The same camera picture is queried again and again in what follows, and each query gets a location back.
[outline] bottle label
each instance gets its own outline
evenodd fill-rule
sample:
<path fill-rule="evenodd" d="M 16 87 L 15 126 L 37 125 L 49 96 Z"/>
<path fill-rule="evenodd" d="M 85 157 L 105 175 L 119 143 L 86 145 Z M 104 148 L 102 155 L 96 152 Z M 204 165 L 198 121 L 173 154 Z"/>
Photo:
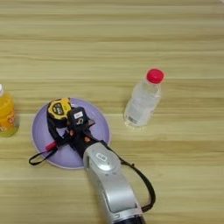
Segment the bottle label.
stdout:
<path fill-rule="evenodd" d="M 157 106 L 159 98 L 151 97 L 150 104 L 145 105 L 141 99 L 130 99 L 125 110 L 125 117 L 136 126 L 147 124 Z"/>
<path fill-rule="evenodd" d="M 5 118 L 0 118 L 0 132 L 10 132 L 18 127 L 15 111 L 12 110 Z"/>

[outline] bottle cap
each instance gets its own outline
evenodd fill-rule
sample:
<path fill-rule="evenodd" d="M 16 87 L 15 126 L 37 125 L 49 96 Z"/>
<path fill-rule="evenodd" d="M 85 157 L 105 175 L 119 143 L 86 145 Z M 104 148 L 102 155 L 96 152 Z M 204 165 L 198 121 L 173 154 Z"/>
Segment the bottle cap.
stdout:
<path fill-rule="evenodd" d="M 151 69 L 146 76 L 147 81 L 158 84 L 164 79 L 165 75 L 161 70 Z"/>
<path fill-rule="evenodd" d="M 0 84 L 0 96 L 2 96 L 4 94 L 4 88 L 3 85 Z"/>

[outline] purple plate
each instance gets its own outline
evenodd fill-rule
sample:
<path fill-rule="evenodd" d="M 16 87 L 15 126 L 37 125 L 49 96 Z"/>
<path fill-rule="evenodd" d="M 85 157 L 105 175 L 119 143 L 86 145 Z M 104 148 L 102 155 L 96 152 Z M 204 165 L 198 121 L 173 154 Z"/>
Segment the purple plate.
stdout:
<path fill-rule="evenodd" d="M 70 98 L 70 101 L 75 107 L 83 107 L 87 112 L 87 116 L 95 120 L 95 125 L 90 128 L 93 136 L 109 144 L 109 124 L 102 112 L 87 101 L 75 98 Z M 36 114 L 32 125 L 32 139 L 38 152 L 46 151 L 46 146 L 54 141 L 47 128 L 46 110 L 47 104 Z M 79 154 L 69 145 L 61 147 L 47 161 L 65 169 L 83 168 L 83 162 Z"/>

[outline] red bottle cap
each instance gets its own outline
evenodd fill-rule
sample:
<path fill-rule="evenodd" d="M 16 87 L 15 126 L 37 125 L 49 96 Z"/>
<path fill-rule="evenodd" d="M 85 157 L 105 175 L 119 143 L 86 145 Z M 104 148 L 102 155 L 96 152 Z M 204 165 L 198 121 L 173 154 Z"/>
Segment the red bottle cap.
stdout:
<path fill-rule="evenodd" d="M 146 76 L 147 81 L 154 84 L 160 83 L 164 79 L 165 75 L 161 70 L 151 69 Z"/>

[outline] black strap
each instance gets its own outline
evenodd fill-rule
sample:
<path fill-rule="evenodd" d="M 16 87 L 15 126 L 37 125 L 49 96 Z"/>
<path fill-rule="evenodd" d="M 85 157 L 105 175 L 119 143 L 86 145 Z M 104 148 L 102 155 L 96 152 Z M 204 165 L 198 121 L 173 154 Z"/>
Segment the black strap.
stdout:
<path fill-rule="evenodd" d="M 101 143 L 109 150 L 109 151 L 113 151 L 112 149 L 110 149 L 108 147 L 108 145 L 104 142 L 101 141 Z M 150 202 L 146 205 L 146 206 L 142 206 L 142 210 L 144 213 L 148 212 L 149 210 L 151 210 L 156 202 L 156 193 L 154 191 L 154 188 L 151 184 L 151 182 L 148 180 L 148 178 L 145 177 L 144 174 L 142 174 L 141 171 L 139 171 L 134 164 L 130 164 L 129 162 L 125 161 L 124 159 L 122 159 L 121 157 L 119 157 L 119 159 L 121 160 L 121 164 L 122 165 L 127 165 L 128 167 L 130 167 L 131 169 L 133 169 L 137 175 L 143 180 L 143 182 L 145 183 L 149 195 L 150 195 Z"/>
<path fill-rule="evenodd" d="M 58 150 L 58 147 L 56 147 L 56 148 L 54 148 L 54 149 L 52 149 L 52 150 L 49 150 L 49 151 L 40 152 L 40 153 L 34 155 L 33 157 L 31 157 L 31 158 L 29 159 L 29 164 L 30 164 L 30 165 L 39 165 L 39 164 L 41 164 L 42 162 L 44 162 L 45 160 L 47 160 L 49 157 L 51 157 L 57 150 Z M 46 154 L 46 153 L 48 153 L 48 155 L 47 155 L 46 157 L 42 158 L 41 160 L 39 160 L 39 161 L 37 161 L 37 162 L 32 162 L 33 159 L 35 159 L 35 158 L 37 158 L 37 157 L 39 157 L 39 156 L 42 156 L 42 155 L 44 155 L 44 154 Z"/>

